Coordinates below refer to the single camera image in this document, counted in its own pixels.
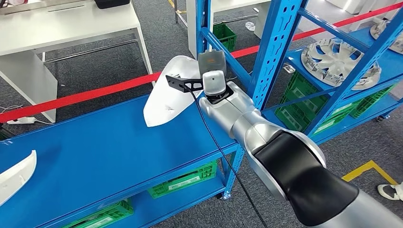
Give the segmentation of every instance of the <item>blue shelf surface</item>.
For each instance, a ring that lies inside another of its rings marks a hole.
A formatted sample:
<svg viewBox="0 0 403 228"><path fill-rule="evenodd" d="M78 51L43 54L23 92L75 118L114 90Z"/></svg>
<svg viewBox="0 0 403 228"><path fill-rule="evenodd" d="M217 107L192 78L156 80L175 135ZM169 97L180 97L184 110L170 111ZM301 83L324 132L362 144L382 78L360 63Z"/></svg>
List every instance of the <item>blue shelf surface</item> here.
<svg viewBox="0 0 403 228"><path fill-rule="evenodd" d="M349 33L350 36L362 41L367 45L372 45L375 42L375 39L372 38L371 34L369 33L370 28L365 28L361 30L357 30L354 32ZM286 54L286 61L289 62L299 73L301 73L310 83L312 83L317 89L320 91L327 90L333 88L332 86L321 82L320 80L316 79L312 76L302 65L301 62L301 53L305 48L292 50L287 52ZM392 80L393 82L397 83L403 78L403 55L396 53L392 50L386 50L385 53L378 59L378 63L382 68L381 77L377 85ZM353 96L358 93L365 93L366 90L351 90L347 96Z"/></svg>
<svg viewBox="0 0 403 228"><path fill-rule="evenodd" d="M108 228L145 228L224 191L221 172L210 180L189 186L182 190L153 199L147 191L132 196L134 214L118 221Z"/></svg>
<svg viewBox="0 0 403 228"><path fill-rule="evenodd" d="M391 96L386 95L381 100L376 102L371 108L365 111L360 117L353 118L348 115L338 124L318 133L317 135L312 136L311 139L318 144L324 143L325 141L334 138L339 134L342 134L368 120L376 118L377 116L392 110L393 106L397 104L398 101L393 99ZM274 110L263 110L262 113L271 122L286 128L286 126L274 114Z"/></svg>
<svg viewBox="0 0 403 228"><path fill-rule="evenodd" d="M38 160L32 178L0 207L1 227L60 227L221 157L195 104L174 120L148 128L143 118L147 98L1 141L0 173L31 150ZM235 151L235 141L206 120L225 152ZM217 185L211 190L222 188L217 180L211 181Z"/></svg>

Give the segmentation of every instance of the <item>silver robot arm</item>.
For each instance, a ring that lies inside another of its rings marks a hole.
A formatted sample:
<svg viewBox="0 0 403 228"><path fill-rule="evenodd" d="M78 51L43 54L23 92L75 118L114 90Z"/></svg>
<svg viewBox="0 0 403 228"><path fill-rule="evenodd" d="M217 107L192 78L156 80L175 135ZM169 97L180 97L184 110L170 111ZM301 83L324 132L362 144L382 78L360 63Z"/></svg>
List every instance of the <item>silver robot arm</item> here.
<svg viewBox="0 0 403 228"><path fill-rule="evenodd" d="M243 147L250 166L298 220L315 228L403 228L403 221L353 184L326 169L325 157L306 135L260 114L222 71L203 74L202 110Z"/></svg>

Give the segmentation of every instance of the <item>white table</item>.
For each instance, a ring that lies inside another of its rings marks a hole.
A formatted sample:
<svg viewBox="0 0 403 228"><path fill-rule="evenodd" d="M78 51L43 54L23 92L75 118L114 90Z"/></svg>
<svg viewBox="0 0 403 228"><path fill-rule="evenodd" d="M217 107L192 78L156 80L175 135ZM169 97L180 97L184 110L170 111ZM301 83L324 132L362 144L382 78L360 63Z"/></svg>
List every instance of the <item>white table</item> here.
<svg viewBox="0 0 403 228"><path fill-rule="evenodd" d="M256 21L255 35L262 37L266 17L269 12L271 0L212 0L210 14L210 29L212 31L214 15L224 15L231 11L240 11L245 8L258 8L259 14ZM188 23L189 50L194 57L196 51L196 1L186 0L186 18Z"/></svg>
<svg viewBox="0 0 403 228"><path fill-rule="evenodd" d="M93 0L0 15L0 76L31 104L56 99L58 82L37 53L134 33L150 60L132 3L99 9ZM51 122L56 110L43 112Z"/></svg>

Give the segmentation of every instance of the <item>green plastic crate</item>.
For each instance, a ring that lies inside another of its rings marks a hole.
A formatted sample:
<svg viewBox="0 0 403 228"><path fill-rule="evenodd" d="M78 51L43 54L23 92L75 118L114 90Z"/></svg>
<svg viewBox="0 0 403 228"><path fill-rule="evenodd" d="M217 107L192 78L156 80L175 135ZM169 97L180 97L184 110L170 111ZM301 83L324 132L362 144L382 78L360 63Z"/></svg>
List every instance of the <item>green plastic crate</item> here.
<svg viewBox="0 0 403 228"><path fill-rule="evenodd" d="M286 89L284 95L289 101L292 101L307 96L309 94L303 94L297 86L293 90ZM325 96L318 96L295 104L304 112L307 118L312 121L316 117L317 113L322 109L323 105L325 105L327 100L328 99Z"/></svg>
<svg viewBox="0 0 403 228"><path fill-rule="evenodd" d="M288 99L282 99L281 102L289 102ZM335 125L342 121L350 111L356 106L358 102L352 103L349 107L341 107L343 111L334 111L330 117L326 118L323 124L315 131L314 134L324 131L325 129ZM296 104L280 107L275 110L274 114L279 118L285 126L294 131L304 131L313 119L309 119L306 113L304 113Z"/></svg>
<svg viewBox="0 0 403 228"><path fill-rule="evenodd" d="M228 49L229 52L235 50L237 35L225 24L220 23L213 26L213 34Z"/></svg>
<svg viewBox="0 0 403 228"><path fill-rule="evenodd" d="M150 193L151 197L155 199L171 192L189 187L193 184L214 178L216 172L217 160L214 160L182 176L165 181L148 189L148 193Z"/></svg>
<svg viewBox="0 0 403 228"><path fill-rule="evenodd" d="M306 80L299 72L295 72L287 86L284 96L288 100L295 100L319 92L308 80ZM307 99L296 103L305 116L312 121L322 107L329 99L325 95L317 96L311 99ZM332 116L339 114L340 112L350 112L358 103L350 103L343 107L335 109Z"/></svg>
<svg viewBox="0 0 403 228"><path fill-rule="evenodd" d="M390 87L387 87L381 91L378 91L374 94L371 94L364 98L360 104L350 112L350 116L354 118L360 117L366 110L368 110L370 107L372 107L376 102L378 102L382 97L387 95L396 85L392 85Z"/></svg>
<svg viewBox="0 0 403 228"><path fill-rule="evenodd" d="M296 104L280 107L274 114L288 129L302 132L308 127L311 121L305 116L304 112Z"/></svg>
<svg viewBox="0 0 403 228"><path fill-rule="evenodd" d="M133 215L133 207L129 201L122 200L63 228L103 228L130 215Z"/></svg>
<svg viewBox="0 0 403 228"><path fill-rule="evenodd" d="M299 72L295 72L284 92L280 103L299 99L304 96L317 93L316 89ZM307 126L315 119L319 111L326 104L328 98L324 95L307 99L292 105L278 108L275 111L276 116L287 126L288 129L295 131L304 131ZM356 101L342 107L336 108L331 115L326 118L323 124L315 133L324 131L345 118L360 101Z"/></svg>
<svg viewBox="0 0 403 228"><path fill-rule="evenodd" d="M337 115L334 115L330 118L328 118L324 123L320 125L320 127L317 128L317 130L313 133L313 135L316 135L334 125L342 121L346 116L348 116L348 112L341 112Z"/></svg>

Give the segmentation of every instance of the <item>blue crossbeam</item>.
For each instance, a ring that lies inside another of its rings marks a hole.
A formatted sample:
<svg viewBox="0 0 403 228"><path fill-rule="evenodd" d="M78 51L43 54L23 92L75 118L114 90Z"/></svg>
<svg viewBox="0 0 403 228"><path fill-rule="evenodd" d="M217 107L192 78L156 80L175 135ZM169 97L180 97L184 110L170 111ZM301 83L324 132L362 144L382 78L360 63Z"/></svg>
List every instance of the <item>blue crossbeam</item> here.
<svg viewBox="0 0 403 228"><path fill-rule="evenodd" d="M250 83L250 75L243 68L243 66L231 55L231 53L224 47L224 45L215 37L214 34L210 32L210 30L206 27L201 29L201 34L208 41L208 43L216 50L223 50L225 59L227 63L230 65L232 71L238 77L238 79L242 82L244 86L248 86Z"/></svg>
<svg viewBox="0 0 403 228"><path fill-rule="evenodd" d="M327 89L327 90L323 90L323 91L320 91L320 92L317 92L317 93L314 93L314 94L311 94L311 95L308 95L308 96L304 96L304 97L301 97L301 98L298 98L298 99L294 99L294 100L289 101L289 102L285 102L285 103L282 103L282 104L278 104L278 105L272 106L272 107L268 108L268 110L270 110L270 109L277 109L277 108L280 108L280 107L283 107L283 106L287 106L287 105L292 105L292 104L294 104L294 103L298 103L298 102L301 102L301 101L305 101L305 100L308 100L308 99L311 99L311 98L314 98L314 97L317 97L317 96L325 95L325 94L334 92L334 91L336 91L336 90L337 90L337 87L334 87L334 88L331 88L331 89Z"/></svg>
<svg viewBox="0 0 403 228"><path fill-rule="evenodd" d="M357 48L361 52L365 53L369 49L369 47L365 43L359 41L358 39L355 39L355 38L351 37L346 32L340 30L338 27L336 27L336 26L328 23L327 21L321 19L320 17L318 17L317 15L309 12L308 10L306 10L304 8L300 8L298 10L298 13L300 15L302 15L303 17L307 18L308 20L310 20L310 21L314 22L315 24L319 25L320 27L326 29L328 32L330 32L331 34L335 35L337 38L340 38L340 39L344 40L345 42L347 42L348 44L350 44L351 46Z"/></svg>

